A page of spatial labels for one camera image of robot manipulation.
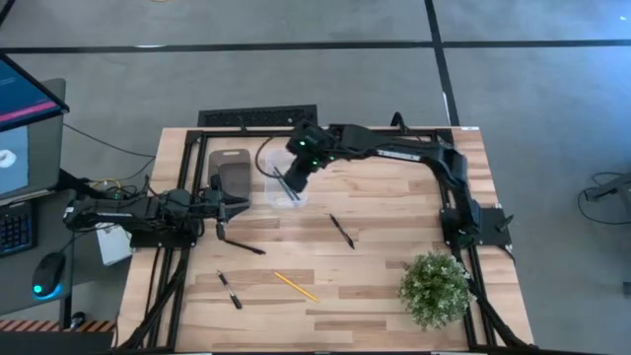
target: gray floor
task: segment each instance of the gray floor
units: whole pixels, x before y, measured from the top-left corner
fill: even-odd
[[[445,40],[631,38],[631,4],[622,0],[435,2]],[[21,0],[0,30],[0,46],[429,38],[423,2],[412,0]],[[481,127],[500,200],[516,214],[511,233],[536,343],[628,353],[629,227],[585,220],[576,197],[594,173],[631,172],[631,47],[446,56],[461,124]],[[68,80],[67,122],[145,153],[156,151],[163,127],[192,126],[200,109],[317,104],[322,123],[386,123],[397,109],[409,124],[447,124],[431,49],[12,57],[39,79]],[[142,163],[65,132],[63,165],[77,176],[124,177]],[[616,198],[586,209],[625,218]],[[78,286],[77,309],[113,318],[125,266]],[[49,305],[4,318],[55,317]]]

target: desk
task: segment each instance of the desk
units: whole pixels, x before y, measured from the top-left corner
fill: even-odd
[[[175,188],[185,134],[184,128],[163,131],[151,180],[155,190]],[[468,159],[473,197],[483,206],[497,203],[480,131],[454,128],[453,135]],[[211,138],[206,153],[246,148],[254,157],[263,140]],[[265,151],[283,149],[286,140],[272,140]],[[189,168],[188,187],[194,164]],[[402,262],[433,249],[449,252],[438,219],[438,184],[426,166],[385,159],[336,162],[310,177],[308,204],[298,210],[267,205],[263,182],[263,176],[253,172],[251,208],[232,220],[226,232],[228,239],[263,249],[267,255],[219,242],[215,222],[207,221],[206,235],[190,253],[176,351],[467,348],[461,321],[422,331],[395,296]],[[339,235],[328,213],[355,241],[355,250]],[[512,261],[495,247],[478,252],[489,301],[518,337],[532,342]],[[144,317],[154,254],[145,249],[132,258],[118,318],[121,339],[128,338]],[[217,269],[226,274],[244,304],[242,310],[233,306]],[[272,270],[295,280],[320,303],[283,284]],[[483,343],[479,311],[477,306],[472,309],[477,339]],[[163,317],[159,344],[165,343],[168,318]]]

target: computer screen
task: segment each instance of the computer screen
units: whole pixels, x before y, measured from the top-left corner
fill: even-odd
[[[0,53],[0,132],[67,111],[64,102]]]

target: green plant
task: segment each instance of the green plant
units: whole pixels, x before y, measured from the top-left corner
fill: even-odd
[[[429,252],[405,265],[398,297],[423,329],[459,320],[475,297],[468,292],[469,274],[452,255]]]

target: marker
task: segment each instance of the marker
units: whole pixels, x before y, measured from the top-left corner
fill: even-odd
[[[328,216],[331,218],[331,221],[333,221],[333,224],[335,225],[335,227],[337,227],[337,230],[339,231],[339,233],[342,234],[342,236],[346,240],[346,243],[348,243],[348,246],[354,249],[355,244],[353,243],[353,240],[348,236],[346,232],[344,232],[344,230],[342,229],[342,226],[340,226],[339,222],[337,222],[337,218],[333,217],[333,215],[330,213],[328,214]]]
[[[235,307],[237,307],[237,310],[242,309],[244,306],[242,306],[241,302],[239,302],[237,295],[235,295],[235,293],[233,292],[233,289],[228,284],[228,280],[226,280],[226,277],[224,277],[224,274],[221,273],[221,271],[217,270],[217,276],[219,276],[219,279],[224,284],[224,287],[226,287],[226,290],[228,290],[228,292],[230,293],[230,298],[233,300],[233,303],[235,304]]]

